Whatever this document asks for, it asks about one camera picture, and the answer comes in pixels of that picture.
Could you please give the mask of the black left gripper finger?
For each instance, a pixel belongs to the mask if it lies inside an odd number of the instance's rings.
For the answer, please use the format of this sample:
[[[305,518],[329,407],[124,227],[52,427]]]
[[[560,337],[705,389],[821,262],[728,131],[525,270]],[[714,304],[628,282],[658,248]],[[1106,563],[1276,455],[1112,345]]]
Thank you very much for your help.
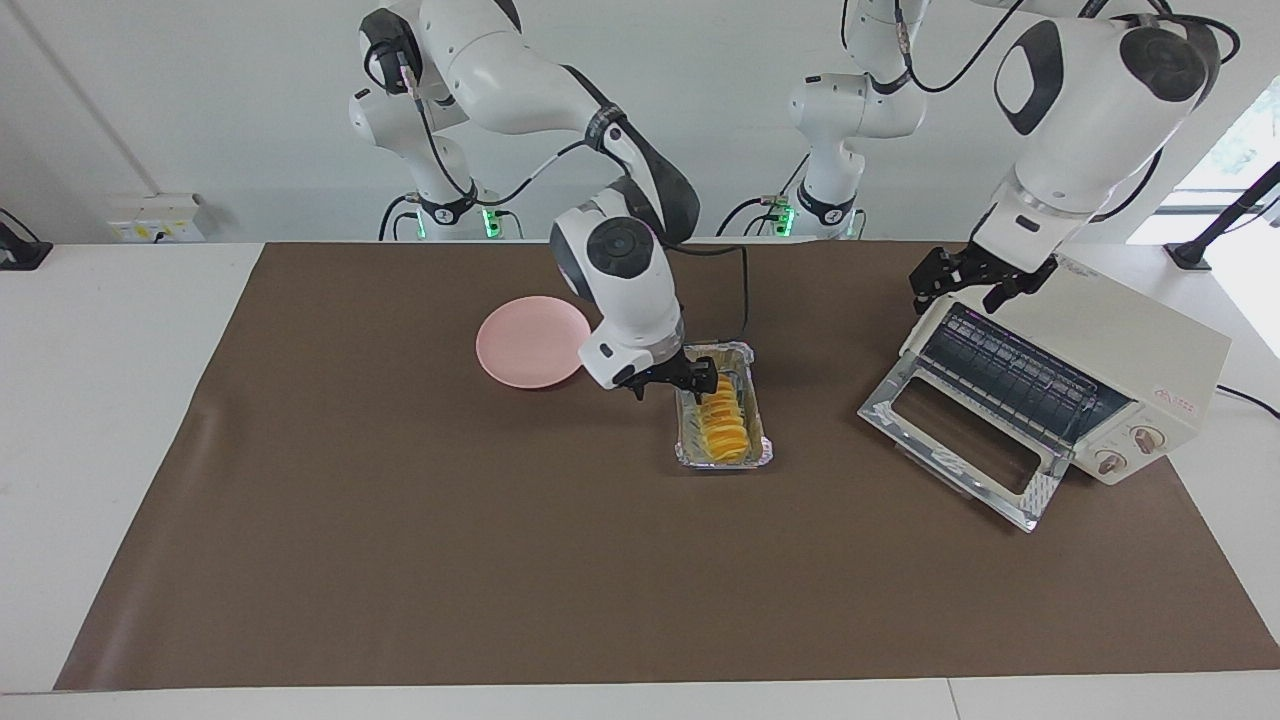
[[[923,316],[937,299],[954,290],[957,283],[956,272],[955,256],[947,250],[931,250],[922,259],[908,278],[918,316]]]
[[[1018,272],[1005,275],[986,295],[986,311],[995,314],[1002,305],[1020,295],[1037,293],[1057,268],[1057,263],[1043,263],[1036,272]]]

